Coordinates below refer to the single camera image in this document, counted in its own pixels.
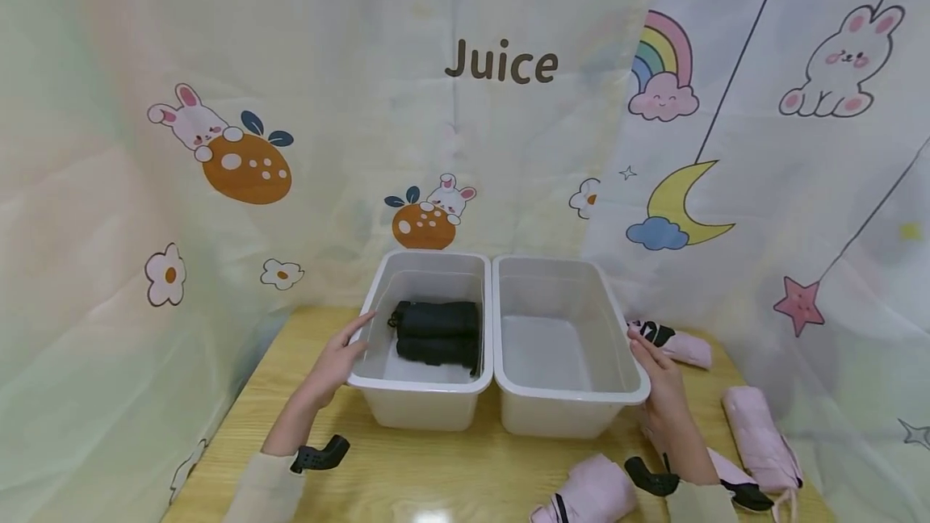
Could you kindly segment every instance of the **translucent storage bin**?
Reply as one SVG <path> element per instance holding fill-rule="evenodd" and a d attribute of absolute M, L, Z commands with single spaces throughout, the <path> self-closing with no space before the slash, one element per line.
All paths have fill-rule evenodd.
<path fill-rule="evenodd" d="M 483 255 L 393 250 L 384 256 L 362 306 L 362 314 L 378 314 L 353 338 L 368 340 L 368 350 L 349 377 L 378 424 L 452 431 L 471 425 L 478 394 L 494 374 L 490 295 L 491 262 Z M 464 366 L 428 366 L 400 358 L 396 331 L 388 320 L 401 301 L 477 303 L 482 325 L 477 376 Z"/>
<path fill-rule="evenodd" d="M 494 260 L 494 375 L 501 421 L 533 437 L 595 438 L 649 396 L 626 321 L 592 262 Z"/>

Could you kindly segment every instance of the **sleeve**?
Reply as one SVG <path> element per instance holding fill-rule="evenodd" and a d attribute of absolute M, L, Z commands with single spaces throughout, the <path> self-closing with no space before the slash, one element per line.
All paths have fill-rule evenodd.
<path fill-rule="evenodd" d="M 294 460 L 295 456 L 253 456 L 223 523 L 289 523 L 304 494 L 304 475 L 290 471 Z"/>
<path fill-rule="evenodd" d="M 730 492 L 722 485 L 699 487 L 680 481 L 666 504 L 672 523 L 738 523 Z"/>

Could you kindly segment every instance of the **yellow moon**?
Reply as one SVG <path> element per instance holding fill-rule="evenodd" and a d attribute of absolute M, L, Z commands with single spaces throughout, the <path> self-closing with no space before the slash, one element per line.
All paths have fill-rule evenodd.
<path fill-rule="evenodd" d="M 661 216 L 669 223 L 678 224 L 681 231 L 688 236 L 687 244 L 689 245 L 710 241 L 711 238 L 721 236 L 735 227 L 735 224 L 698 223 L 691 218 L 691 215 L 688 215 L 687 207 L 685 207 L 685 200 L 688 198 L 691 186 L 695 185 L 695 182 L 716 163 L 716 160 L 702 162 L 675 170 L 656 186 L 649 197 L 648 215 L 650 217 Z"/>

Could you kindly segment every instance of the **pink star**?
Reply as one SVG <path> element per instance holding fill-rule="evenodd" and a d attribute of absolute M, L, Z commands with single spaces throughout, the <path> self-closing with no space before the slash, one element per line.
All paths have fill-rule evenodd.
<path fill-rule="evenodd" d="M 816 290 L 820 288 L 820 281 L 803 286 L 791 277 L 785 277 L 785 298 L 775 303 L 778 313 L 790 317 L 794 323 L 794 337 L 801 337 L 804 326 L 808 323 L 823 325 L 823 316 L 816 308 Z"/>

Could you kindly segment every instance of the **tabletop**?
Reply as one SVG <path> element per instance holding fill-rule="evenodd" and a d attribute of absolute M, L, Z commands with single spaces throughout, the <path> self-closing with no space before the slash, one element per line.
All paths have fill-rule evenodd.
<path fill-rule="evenodd" d="M 170 507 L 163 523 L 216 523 L 233 499 L 240 473 L 262 447 L 287 397 L 311 369 L 329 336 L 358 315 L 357 309 L 302 308 L 290 316 L 255 374 L 232 406 L 212 443 Z M 720 400 L 743 382 L 716 340 L 710 371 L 681 366 L 688 400 L 710 448 L 740 464 Z M 527 521 L 548 502 L 568 470 L 602 452 L 623 464 L 642 456 L 653 472 L 660 460 L 629 408 L 594 440 L 515 437 L 501 426 L 496 384 L 479 396 L 475 423 L 465 432 L 422 432 L 375 423 L 365 397 L 344 387 L 320 412 L 311 446 L 323 448 L 338 433 L 351 449 L 331 471 L 308 472 L 294 521 L 470 523 Z M 639 508 L 623 523 L 668 521 L 664 500 L 638 490 Z M 800 521 L 833 521 L 813 485 L 799 494 Z M 741 521 L 771 521 L 770 513 L 739 511 Z"/>

